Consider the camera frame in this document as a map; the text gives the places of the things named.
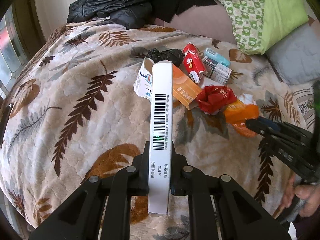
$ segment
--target cardboard packaging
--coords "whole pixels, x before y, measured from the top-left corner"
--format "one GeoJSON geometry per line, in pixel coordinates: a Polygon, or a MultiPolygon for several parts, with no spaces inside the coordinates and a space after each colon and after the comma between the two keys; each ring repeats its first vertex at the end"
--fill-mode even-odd
{"type": "Polygon", "coordinates": [[[183,49],[184,60],[183,64],[189,74],[189,77],[196,84],[200,83],[202,75],[206,69],[201,61],[196,47],[192,43],[188,43],[183,49]]]}
{"type": "Polygon", "coordinates": [[[139,97],[144,97],[151,102],[152,95],[152,67],[155,63],[150,58],[145,57],[133,89],[139,97]]]}
{"type": "MultiPolygon", "coordinates": [[[[144,58],[133,89],[139,97],[152,101],[152,69],[154,62],[149,58],[144,58]]],[[[179,100],[187,109],[191,110],[197,106],[195,101],[197,95],[202,91],[190,78],[188,78],[179,68],[173,68],[173,96],[179,100]]]]}
{"type": "Polygon", "coordinates": [[[225,57],[220,55],[218,52],[215,52],[213,49],[206,48],[204,50],[204,55],[218,63],[221,63],[222,65],[229,67],[231,62],[227,60],[225,57]]]}
{"type": "Polygon", "coordinates": [[[225,85],[231,75],[232,70],[213,59],[208,57],[203,57],[202,61],[204,62],[204,66],[206,68],[206,73],[204,74],[206,77],[225,85]]]}
{"type": "Polygon", "coordinates": [[[210,86],[222,86],[222,84],[215,82],[214,80],[207,78],[207,77],[202,77],[199,87],[201,89],[204,89],[204,87],[210,87],[210,86]]]}
{"type": "Polygon", "coordinates": [[[167,214],[172,151],[172,62],[152,67],[148,212],[167,214]]]}
{"type": "Polygon", "coordinates": [[[188,110],[198,105],[195,99],[201,91],[200,87],[173,65],[173,96],[188,110]]]}

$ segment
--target red box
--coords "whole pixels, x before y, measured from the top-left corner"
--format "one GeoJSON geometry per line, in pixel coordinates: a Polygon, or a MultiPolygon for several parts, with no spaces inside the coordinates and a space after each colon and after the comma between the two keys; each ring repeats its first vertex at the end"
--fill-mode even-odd
{"type": "Polygon", "coordinates": [[[198,55],[196,47],[192,43],[188,43],[183,49],[183,64],[189,74],[189,77],[196,84],[200,83],[202,74],[206,73],[206,68],[198,55]]]}

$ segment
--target barcode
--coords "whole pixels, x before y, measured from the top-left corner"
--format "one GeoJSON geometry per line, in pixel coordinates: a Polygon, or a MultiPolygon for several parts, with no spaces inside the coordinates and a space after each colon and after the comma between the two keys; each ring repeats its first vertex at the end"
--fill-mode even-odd
{"type": "Polygon", "coordinates": [[[207,52],[209,52],[212,55],[216,55],[217,53],[213,49],[207,48],[207,52]]]}
{"type": "Polygon", "coordinates": [[[166,94],[155,95],[153,150],[164,150],[166,94]]]}

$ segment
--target human hand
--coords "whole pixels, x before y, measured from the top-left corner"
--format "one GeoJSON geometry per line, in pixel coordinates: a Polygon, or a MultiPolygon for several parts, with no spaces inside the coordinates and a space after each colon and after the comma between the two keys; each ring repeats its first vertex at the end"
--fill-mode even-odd
{"type": "Polygon", "coordinates": [[[300,211],[301,217],[311,217],[320,205],[320,186],[299,185],[294,189],[295,195],[306,200],[303,209],[300,211]]]}
{"type": "Polygon", "coordinates": [[[291,206],[294,195],[300,199],[307,200],[303,209],[299,213],[301,217],[312,216],[320,206],[320,186],[299,185],[294,187],[295,175],[296,174],[293,173],[288,180],[281,203],[273,214],[274,218],[276,218],[285,208],[289,208],[291,206]]]}

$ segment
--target bed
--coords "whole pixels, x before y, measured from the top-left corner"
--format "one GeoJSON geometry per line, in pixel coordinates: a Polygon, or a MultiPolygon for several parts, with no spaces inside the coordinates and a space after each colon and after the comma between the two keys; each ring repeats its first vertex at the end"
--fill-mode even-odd
{"type": "MultiPolygon", "coordinates": [[[[19,213],[38,227],[92,175],[129,166],[149,140],[150,103],[133,91],[147,49],[183,49],[192,42],[231,61],[228,86],[252,94],[260,115],[308,128],[296,89],[265,55],[246,55],[235,44],[171,26],[126,30],[108,19],[58,28],[24,68],[4,105],[13,102],[0,149],[0,188],[19,213]]],[[[229,174],[263,207],[278,207],[290,169],[258,150],[221,114],[206,115],[173,103],[176,152],[205,174],[229,174]]],[[[170,197],[169,214],[151,218],[147,198],[132,199],[131,239],[188,237],[188,200],[170,197]]]]}

